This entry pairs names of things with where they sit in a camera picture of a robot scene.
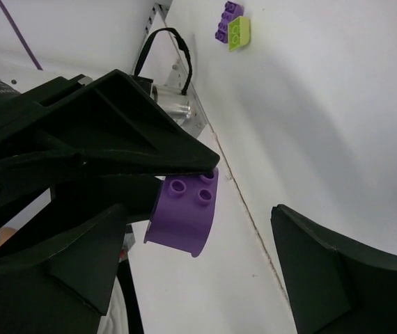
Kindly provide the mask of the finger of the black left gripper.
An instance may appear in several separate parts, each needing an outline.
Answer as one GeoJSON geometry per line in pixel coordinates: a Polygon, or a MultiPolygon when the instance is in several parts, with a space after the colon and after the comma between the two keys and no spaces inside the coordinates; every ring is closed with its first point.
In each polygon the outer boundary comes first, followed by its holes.
{"type": "MultiPolygon", "coordinates": [[[[2,93],[9,85],[0,82],[2,93]]],[[[52,124],[49,133],[85,150],[91,174],[207,173],[219,162],[119,70],[89,83],[68,106],[75,109],[68,124],[52,124]]]]}
{"type": "Polygon", "coordinates": [[[148,219],[161,183],[119,175],[58,185],[55,198],[23,227],[0,229],[0,257],[54,257],[79,241],[89,257],[119,257],[127,226],[148,219]]]}

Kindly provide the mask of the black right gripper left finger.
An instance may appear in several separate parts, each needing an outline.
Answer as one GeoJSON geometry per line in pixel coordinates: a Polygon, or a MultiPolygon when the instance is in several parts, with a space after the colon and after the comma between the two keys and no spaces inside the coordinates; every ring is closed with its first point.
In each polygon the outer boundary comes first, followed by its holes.
{"type": "Polygon", "coordinates": [[[125,236],[114,205],[81,225],[0,258],[0,333],[96,333],[125,236]]]}

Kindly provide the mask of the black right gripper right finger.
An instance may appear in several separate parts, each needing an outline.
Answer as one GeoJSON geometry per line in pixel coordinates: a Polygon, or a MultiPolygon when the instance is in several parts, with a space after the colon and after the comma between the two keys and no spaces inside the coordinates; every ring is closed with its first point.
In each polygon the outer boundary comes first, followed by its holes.
{"type": "Polygon", "coordinates": [[[271,226],[298,333],[397,333],[397,255],[285,205],[271,226]]]}

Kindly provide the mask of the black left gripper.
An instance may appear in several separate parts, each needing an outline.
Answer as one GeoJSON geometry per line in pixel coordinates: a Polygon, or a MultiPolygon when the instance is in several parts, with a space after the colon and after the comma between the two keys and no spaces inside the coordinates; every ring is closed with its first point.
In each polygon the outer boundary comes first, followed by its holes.
{"type": "Polygon", "coordinates": [[[84,93],[90,82],[80,74],[58,77],[24,94],[10,86],[0,93],[0,220],[24,196],[90,177],[85,150],[49,133],[52,124],[68,124],[75,113],[69,99],[84,93]]]}

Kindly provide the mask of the purple round lego piece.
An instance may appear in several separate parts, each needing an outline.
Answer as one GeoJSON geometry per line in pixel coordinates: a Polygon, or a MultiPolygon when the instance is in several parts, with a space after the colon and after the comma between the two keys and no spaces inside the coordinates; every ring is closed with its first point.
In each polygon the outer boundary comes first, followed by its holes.
{"type": "Polygon", "coordinates": [[[166,176],[143,241],[198,257],[212,228],[218,181],[217,168],[208,174],[166,176]]]}

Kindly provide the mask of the purple rectangular lego brick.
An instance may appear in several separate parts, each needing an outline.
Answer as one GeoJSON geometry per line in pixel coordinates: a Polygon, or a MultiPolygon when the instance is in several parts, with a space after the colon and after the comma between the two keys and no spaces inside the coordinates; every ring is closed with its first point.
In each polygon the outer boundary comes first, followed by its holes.
{"type": "Polygon", "coordinates": [[[227,44],[228,43],[228,25],[234,19],[244,14],[244,7],[238,3],[227,1],[224,5],[224,11],[221,14],[220,22],[215,32],[215,39],[227,44]]]}

